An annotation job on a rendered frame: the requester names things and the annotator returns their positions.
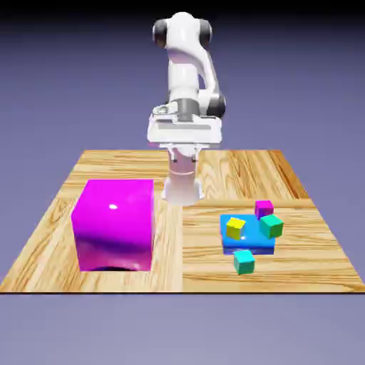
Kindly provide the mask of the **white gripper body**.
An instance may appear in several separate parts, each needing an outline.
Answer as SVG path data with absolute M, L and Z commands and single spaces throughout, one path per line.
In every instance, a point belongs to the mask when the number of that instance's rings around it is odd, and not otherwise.
M 147 139 L 151 143 L 218 144 L 222 141 L 220 118 L 192 116 L 192 121 L 178 121 L 175 114 L 151 115 Z

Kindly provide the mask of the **small yellow cube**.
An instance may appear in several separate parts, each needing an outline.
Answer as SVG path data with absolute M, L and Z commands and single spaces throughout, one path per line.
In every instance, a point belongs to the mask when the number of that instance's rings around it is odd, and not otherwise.
M 231 217 L 226 224 L 226 236 L 233 240 L 241 240 L 245 230 L 245 221 Z

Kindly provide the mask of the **small magenta cube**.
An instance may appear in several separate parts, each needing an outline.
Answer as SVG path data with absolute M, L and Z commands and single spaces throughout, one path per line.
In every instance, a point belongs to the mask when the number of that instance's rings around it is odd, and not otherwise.
M 256 200 L 255 215 L 258 220 L 267 215 L 274 213 L 274 205 L 271 200 Z

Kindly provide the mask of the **small green cube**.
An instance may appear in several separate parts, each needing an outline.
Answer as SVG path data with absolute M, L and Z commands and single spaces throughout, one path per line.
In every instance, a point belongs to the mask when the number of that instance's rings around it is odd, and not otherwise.
M 267 239 L 280 237 L 283 227 L 283 221 L 274 214 L 265 215 L 259 220 L 259 230 Z

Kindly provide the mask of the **small teal cube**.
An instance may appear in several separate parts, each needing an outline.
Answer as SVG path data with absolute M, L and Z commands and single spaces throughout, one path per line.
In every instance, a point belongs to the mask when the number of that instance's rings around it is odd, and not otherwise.
M 234 267 L 238 275 L 251 274 L 255 270 L 255 257 L 249 250 L 238 250 L 234 254 Z

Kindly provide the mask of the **large magenta box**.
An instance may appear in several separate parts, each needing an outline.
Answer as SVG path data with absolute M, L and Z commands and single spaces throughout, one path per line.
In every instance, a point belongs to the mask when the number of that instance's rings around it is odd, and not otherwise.
M 153 180 L 88 180 L 71 222 L 81 271 L 151 270 Z

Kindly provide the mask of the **large blue box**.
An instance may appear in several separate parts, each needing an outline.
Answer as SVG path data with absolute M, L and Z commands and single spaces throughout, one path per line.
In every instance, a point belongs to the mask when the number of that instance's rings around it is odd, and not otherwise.
M 226 226 L 231 217 L 245 221 L 243 235 L 240 240 L 227 236 Z M 220 234 L 222 237 L 222 251 L 231 255 L 238 250 L 249 250 L 253 255 L 273 255 L 275 238 L 266 238 L 259 230 L 259 220 L 255 215 L 220 215 Z

